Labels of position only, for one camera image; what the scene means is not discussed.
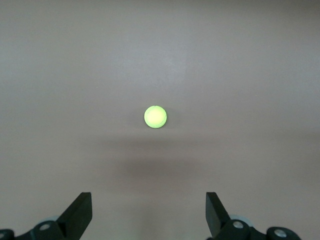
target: metal screw head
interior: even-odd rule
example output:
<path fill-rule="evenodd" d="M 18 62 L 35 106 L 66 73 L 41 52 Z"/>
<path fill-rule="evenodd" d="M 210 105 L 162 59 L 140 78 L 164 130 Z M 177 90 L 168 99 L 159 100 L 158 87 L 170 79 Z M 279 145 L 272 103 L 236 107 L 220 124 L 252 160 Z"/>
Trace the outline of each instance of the metal screw head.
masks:
<path fill-rule="evenodd" d="M 280 238 L 286 238 L 287 237 L 287 234 L 285 233 L 285 231 L 283 231 L 281 229 L 274 230 L 274 234 L 277 235 Z"/>
<path fill-rule="evenodd" d="M 235 228 L 237 228 L 237 229 L 243 229 L 243 228 L 244 228 L 244 225 L 243 225 L 241 222 L 239 222 L 239 221 L 235 221 L 235 222 L 233 223 L 233 226 L 234 226 Z"/>
<path fill-rule="evenodd" d="M 39 230 L 40 230 L 40 231 L 43 231 L 43 230 L 47 230 L 48 228 L 50 228 L 50 225 L 49 225 L 49 224 L 43 224 L 43 225 L 39 228 Z"/>

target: green ball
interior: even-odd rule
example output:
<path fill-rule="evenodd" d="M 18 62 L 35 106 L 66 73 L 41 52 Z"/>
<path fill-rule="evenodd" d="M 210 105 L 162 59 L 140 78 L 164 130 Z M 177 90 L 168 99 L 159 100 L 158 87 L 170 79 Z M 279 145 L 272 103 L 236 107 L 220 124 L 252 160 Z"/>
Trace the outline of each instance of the green ball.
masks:
<path fill-rule="evenodd" d="M 144 113 L 144 121 L 150 128 L 161 128 L 167 121 L 167 113 L 160 106 L 151 106 Z"/>

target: table surface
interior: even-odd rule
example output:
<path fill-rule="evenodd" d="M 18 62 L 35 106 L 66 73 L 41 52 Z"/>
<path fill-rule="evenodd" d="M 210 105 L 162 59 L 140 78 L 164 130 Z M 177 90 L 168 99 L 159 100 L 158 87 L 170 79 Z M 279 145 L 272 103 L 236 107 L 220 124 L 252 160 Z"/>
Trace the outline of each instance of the table surface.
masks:
<path fill-rule="evenodd" d="M 319 239 L 319 23 L 318 1 L 1 1 L 0 228 L 91 192 L 82 240 L 204 240 L 217 192 Z"/>

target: tennis ball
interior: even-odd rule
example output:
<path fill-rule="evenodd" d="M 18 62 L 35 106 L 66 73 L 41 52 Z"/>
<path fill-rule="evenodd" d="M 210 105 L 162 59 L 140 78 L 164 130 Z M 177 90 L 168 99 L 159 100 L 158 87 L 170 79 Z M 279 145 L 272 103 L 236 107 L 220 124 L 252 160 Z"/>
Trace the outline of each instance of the tennis ball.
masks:
<path fill-rule="evenodd" d="M 167 121 L 167 113 L 160 106 L 151 106 L 144 113 L 144 121 L 150 128 L 161 128 Z"/>

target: screw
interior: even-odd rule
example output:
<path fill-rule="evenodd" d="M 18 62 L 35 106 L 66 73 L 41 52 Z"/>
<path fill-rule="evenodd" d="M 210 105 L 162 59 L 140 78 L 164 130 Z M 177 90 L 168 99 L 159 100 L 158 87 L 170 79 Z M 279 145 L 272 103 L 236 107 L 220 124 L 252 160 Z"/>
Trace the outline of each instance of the screw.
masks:
<path fill-rule="evenodd" d="M 285 231 L 283 231 L 281 229 L 274 230 L 274 234 L 277 235 L 280 238 L 286 238 L 287 237 L 287 234 L 285 233 Z"/>
<path fill-rule="evenodd" d="M 241 222 L 239 222 L 239 221 L 235 221 L 235 222 L 233 223 L 233 226 L 234 226 L 235 228 L 237 228 L 237 229 L 243 229 L 243 228 L 244 228 L 244 225 L 243 225 Z"/>
<path fill-rule="evenodd" d="M 49 224 L 43 224 L 43 225 L 39 228 L 39 230 L 40 230 L 40 231 L 43 231 L 43 230 L 47 230 L 48 228 L 50 228 L 50 225 L 49 225 Z"/>

